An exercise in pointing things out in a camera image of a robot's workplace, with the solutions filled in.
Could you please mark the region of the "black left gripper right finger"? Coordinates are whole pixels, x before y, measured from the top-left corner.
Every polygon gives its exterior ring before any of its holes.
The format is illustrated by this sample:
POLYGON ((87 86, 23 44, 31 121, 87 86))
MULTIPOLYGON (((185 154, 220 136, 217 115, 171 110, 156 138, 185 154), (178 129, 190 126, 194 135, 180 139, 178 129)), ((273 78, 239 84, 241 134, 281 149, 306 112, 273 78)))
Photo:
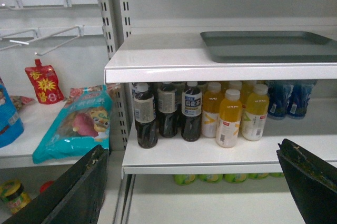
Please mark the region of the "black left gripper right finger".
POLYGON ((283 139, 276 151, 293 200, 305 223, 336 223, 336 167, 283 139))

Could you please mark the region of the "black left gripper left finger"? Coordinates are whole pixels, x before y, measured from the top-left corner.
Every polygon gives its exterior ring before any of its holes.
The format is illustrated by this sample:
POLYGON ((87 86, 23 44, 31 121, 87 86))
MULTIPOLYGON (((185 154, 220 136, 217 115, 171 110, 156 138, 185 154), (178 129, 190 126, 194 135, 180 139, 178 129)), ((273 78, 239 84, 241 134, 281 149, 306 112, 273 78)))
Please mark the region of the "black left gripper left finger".
POLYGON ((97 223, 108 159, 109 150, 95 146, 4 223, 97 223))

